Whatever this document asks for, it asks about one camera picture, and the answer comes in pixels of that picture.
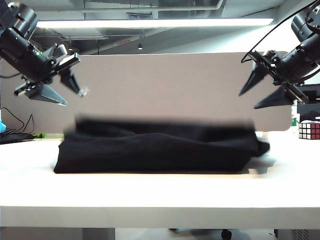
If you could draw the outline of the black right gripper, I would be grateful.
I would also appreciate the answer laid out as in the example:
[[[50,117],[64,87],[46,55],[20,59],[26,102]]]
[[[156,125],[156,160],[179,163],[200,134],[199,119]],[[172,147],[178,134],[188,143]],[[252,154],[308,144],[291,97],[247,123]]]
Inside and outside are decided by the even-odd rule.
[[[255,61],[252,64],[252,72],[238,95],[245,94],[266,75],[270,75],[273,84],[279,86],[276,91],[258,102],[254,109],[291,106],[295,100],[301,104],[306,103],[306,95],[296,87],[304,82],[303,77],[306,75],[306,63],[298,53],[290,52],[281,56],[275,51],[268,51],[266,55],[255,51],[252,58]]]

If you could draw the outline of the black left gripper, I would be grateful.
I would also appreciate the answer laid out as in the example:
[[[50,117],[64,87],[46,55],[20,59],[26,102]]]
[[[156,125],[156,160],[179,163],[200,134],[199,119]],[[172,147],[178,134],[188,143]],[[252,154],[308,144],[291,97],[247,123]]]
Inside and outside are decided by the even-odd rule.
[[[80,97],[79,87],[72,67],[80,62],[80,55],[66,56],[64,45],[54,45],[44,52],[29,44],[20,56],[14,57],[14,68],[21,73],[24,84],[14,90],[16,96],[25,95],[31,100],[66,106],[68,102],[49,85],[53,78],[60,76],[60,82]]]

